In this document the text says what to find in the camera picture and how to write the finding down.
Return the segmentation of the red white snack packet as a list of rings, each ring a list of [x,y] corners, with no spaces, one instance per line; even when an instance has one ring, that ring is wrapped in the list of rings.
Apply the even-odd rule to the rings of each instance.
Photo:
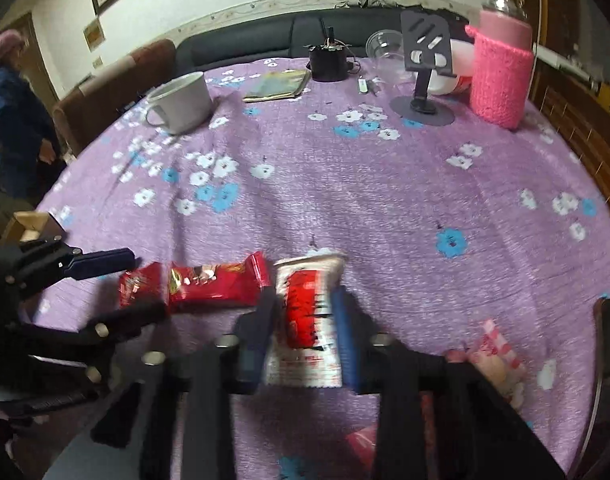
[[[266,385],[342,386],[331,292],[341,283],[346,260],[322,248],[273,265],[279,314],[265,361]]]

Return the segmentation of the small red snack packet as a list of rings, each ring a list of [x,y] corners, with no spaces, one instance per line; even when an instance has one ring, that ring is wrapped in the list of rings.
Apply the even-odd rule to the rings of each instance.
[[[163,266],[160,262],[124,272],[118,279],[119,307],[128,308],[143,301],[163,300],[162,275]]]

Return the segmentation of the long red snack bar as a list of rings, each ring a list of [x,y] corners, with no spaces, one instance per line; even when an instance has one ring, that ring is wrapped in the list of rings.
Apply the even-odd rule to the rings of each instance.
[[[168,311],[177,314],[209,307],[254,307],[262,290],[272,284],[262,252],[253,252],[235,263],[174,263],[168,274]]]

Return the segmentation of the small pink candy packet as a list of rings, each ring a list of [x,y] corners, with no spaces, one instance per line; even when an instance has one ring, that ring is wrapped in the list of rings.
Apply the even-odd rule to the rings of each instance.
[[[448,350],[444,356],[449,362],[472,364],[518,410],[524,402],[526,367],[491,318],[483,322],[482,330],[482,338],[473,347]]]

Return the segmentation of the brown cardboard box tray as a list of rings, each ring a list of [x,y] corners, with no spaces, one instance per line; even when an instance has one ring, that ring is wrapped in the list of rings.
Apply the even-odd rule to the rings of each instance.
[[[6,226],[0,244],[16,244],[39,240],[40,238],[64,237],[65,235],[63,226],[50,212],[17,211],[14,212]]]

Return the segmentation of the purple floral tablecloth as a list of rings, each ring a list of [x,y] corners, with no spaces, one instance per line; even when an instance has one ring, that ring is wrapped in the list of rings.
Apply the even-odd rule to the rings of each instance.
[[[593,307],[610,298],[610,207],[534,107],[508,131],[465,99],[424,127],[392,112],[393,92],[354,81],[247,104],[270,58],[210,70],[213,119],[172,138],[129,112],[40,203],[87,252],[144,261],[347,255],[345,285],[409,347],[472,344],[493,320],[526,364],[521,416],[570,468],[590,414]]]

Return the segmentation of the person in blue jacket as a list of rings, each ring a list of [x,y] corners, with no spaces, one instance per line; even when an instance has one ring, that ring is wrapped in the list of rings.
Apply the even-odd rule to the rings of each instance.
[[[0,34],[0,192],[37,206],[66,167],[54,122],[20,73],[25,38]]]

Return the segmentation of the white ceramic mug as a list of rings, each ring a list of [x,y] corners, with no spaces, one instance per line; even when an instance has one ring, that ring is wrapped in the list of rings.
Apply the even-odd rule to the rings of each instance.
[[[205,74],[192,72],[152,90],[146,97],[142,122],[172,136],[186,133],[213,114],[214,103]]]

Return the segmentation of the green notebook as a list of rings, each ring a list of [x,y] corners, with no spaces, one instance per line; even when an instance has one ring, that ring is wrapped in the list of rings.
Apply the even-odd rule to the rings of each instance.
[[[245,103],[257,103],[295,99],[303,93],[310,79],[311,72],[309,70],[267,73],[250,85],[243,96],[243,101]]]

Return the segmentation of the black round cup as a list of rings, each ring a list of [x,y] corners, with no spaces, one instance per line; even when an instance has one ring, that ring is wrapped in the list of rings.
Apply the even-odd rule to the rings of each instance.
[[[307,44],[307,70],[317,82],[341,82],[360,73],[361,65],[356,55],[345,42],[337,39],[333,26],[321,23],[322,42]]]

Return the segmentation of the black leather sofa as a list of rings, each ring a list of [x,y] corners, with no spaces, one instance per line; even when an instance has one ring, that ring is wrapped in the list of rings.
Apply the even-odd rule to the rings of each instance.
[[[180,42],[173,74],[206,72],[264,58],[306,58],[308,48],[322,44],[329,28],[335,38],[363,58],[367,39],[374,32],[401,28],[401,10],[345,8],[293,12],[201,32]]]

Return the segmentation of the clear plastic cup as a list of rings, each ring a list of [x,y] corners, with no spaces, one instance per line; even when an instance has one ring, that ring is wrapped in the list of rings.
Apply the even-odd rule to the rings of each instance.
[[[406,70],[403,35],[398,30],[374,32],[366,41],[366,54],[375,73],[387,84],[407,84],[416,80],[416,74]]]

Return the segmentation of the black phone stand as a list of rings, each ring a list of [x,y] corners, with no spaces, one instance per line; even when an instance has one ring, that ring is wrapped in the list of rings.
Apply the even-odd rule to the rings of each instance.
[[[447,21],[435,14],[406,10],[401,12],[401,33],[405,70],[416,74],[412,96],[397,96],[390,107],[401,118],[421,125],[443,127],[455,120],[446,105],[429,98],[429,82],[433,72],[454,77],[450,33]]]

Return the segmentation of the pink knitted thermos bottle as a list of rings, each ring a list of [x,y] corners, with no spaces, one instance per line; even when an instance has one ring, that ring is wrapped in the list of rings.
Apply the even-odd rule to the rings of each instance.
[[[518,128],[528,98],[534,62],[532,27],[524,0],[486,0],[479,24],[468,25],[473,39],[470,106],[487,122]]]

